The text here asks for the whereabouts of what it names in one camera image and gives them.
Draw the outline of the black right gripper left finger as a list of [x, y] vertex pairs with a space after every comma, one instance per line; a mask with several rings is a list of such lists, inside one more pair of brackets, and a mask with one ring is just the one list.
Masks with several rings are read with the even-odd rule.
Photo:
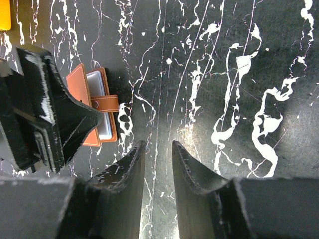
[[58, 239], [137, 239], [145, 176], [146, 143], [88, 181], [73, 180], [62, 209]]

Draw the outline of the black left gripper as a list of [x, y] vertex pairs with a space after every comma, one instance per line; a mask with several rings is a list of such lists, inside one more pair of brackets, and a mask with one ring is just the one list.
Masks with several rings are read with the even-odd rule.
[[102, 121], [102, 114], [75, 99], [63, 83], [52, 54], [37, 46], [16, 48], [23, 75], [0, 60], [1, 153], [15, 170], [26, 170], [38, 157], [34, 115], [45, 121], [45, 160], [58, 173], [70, 163], [88, 134]]

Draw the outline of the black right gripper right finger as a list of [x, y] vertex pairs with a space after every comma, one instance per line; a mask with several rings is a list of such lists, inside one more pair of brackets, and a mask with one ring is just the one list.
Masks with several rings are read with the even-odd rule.
[[252, 239], [245, 197], [228, 180], [172, 143], [172, 169], [181, 239]]

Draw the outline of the brown leather card holder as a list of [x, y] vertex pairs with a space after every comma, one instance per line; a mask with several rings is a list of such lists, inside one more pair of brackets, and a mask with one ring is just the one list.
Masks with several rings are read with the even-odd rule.
[[86, 137], [83, 145], [99, 147], [118, 139], [114, 113], [119, 111], [117, 95], [111, 95], [103, 67], [87, 72], [83, 63], [66, 76], [67, 88], [78, 101], [102, 113], [101, 123]]

